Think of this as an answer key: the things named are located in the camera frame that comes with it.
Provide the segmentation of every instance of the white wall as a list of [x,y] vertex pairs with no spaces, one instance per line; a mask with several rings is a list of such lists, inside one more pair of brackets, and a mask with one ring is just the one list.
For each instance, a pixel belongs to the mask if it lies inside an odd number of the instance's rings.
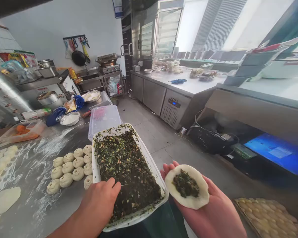
[[[33,51],[39,60],[53,59],[57,67],[76,66],[65,58],[63,37],[85,34],[91,63],[95,58],[109,53],[120,54],[123,44],[121,20],[115,18],[112,0],[53,0],[0,19],[23,50]],[[82,51],[79,41],[78,49]],[[120,64],[125,75],[124,58]]]
[[198,33],[208,0],[185,1],[182,19],[176,40],[179,52],[191,51]]

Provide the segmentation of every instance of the door handle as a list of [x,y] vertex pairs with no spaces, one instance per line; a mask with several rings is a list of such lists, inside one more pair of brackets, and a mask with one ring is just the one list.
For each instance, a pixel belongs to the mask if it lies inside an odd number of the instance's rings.
[[130,54],[130,45],[132,45],[132,43],[129,43],[128,45],[128,53],[129,53],[129,56],[133,56],[132,54]]

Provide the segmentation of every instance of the food tray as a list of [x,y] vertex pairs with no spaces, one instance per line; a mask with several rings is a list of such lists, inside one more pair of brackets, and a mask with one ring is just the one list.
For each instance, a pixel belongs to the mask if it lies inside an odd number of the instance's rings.
[[258,237],[298,237],[297,219],[279,202],[263,198],[238,198],[234,201]]
[[[128,226],[132,226],[137,224],[138,222],[143,221],[144,219],[146,219],[148,216],[150,216],[158,207],[160,207],[161,205],[163,205],[165,202],[168,201],[169,198],[169,192],[166,189],[166,185],[165,182],[163,181],[160,171],[157,168],[153,158],[151,157],[148,149],[146,148],[145,144],[143,143],[143,141],[141,140],[140,136],[137,134],[136,130],[133,128],[133,126],[129,123],[125,123],[122,124],[120,126],[117,127],[113,127],[104,131],[99,132],[101,135],[103,136],[108,136],[108,135],[112,135],[112,136],[119,136],[123,133],[125,133],[126,131],[129,130],[134,130],[135,131],[135,135],[133,136],[135,139],[135,142],[137,143],[140,151],[142,152],[143,156],[146,158],[147,160],[147,164],[149,169],[152,172],[152,175],[154,176],[156,183],[160,186],[161,189],[161,194],[163,196],[163,199],[161,201],[159,201],[159,203],[155,204],[155,205],[149,205],[135,213],[129,214],[125,217],[123,217],[122,219],[113,222],[111,224],[109,224],[109,226],[106,226],[103,231],[104,232],[110,232],[119,228],[124,228],[124,227],[128,227]],[[97,164],[97,160],[95,157],[95,144],[94,144],[94,138],[98,135],[95,134],[93,137],[93,152],[92,152],[92,164],[93,164],[93,182],[97,183],[101,181],[100,178],[100,171],[99,171],[99,166]]]

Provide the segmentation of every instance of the cabinet door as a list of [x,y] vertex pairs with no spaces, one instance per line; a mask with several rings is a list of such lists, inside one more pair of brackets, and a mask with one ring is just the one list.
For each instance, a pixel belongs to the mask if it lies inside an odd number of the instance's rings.
[[134,74],[131,75],[131,95],[142,102],[143,96],[143,78]]
[[159,116],[166,91],[165,87],[149,80],[144,80],[143,103]]

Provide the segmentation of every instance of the filling on dough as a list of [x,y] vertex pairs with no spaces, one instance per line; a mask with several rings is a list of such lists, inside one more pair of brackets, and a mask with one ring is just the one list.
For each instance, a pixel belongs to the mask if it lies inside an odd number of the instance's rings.
[[174,176],[172,184],[182,197],[198,197],[199,187],[196,181],[189,174],[181,169],[181,173]]

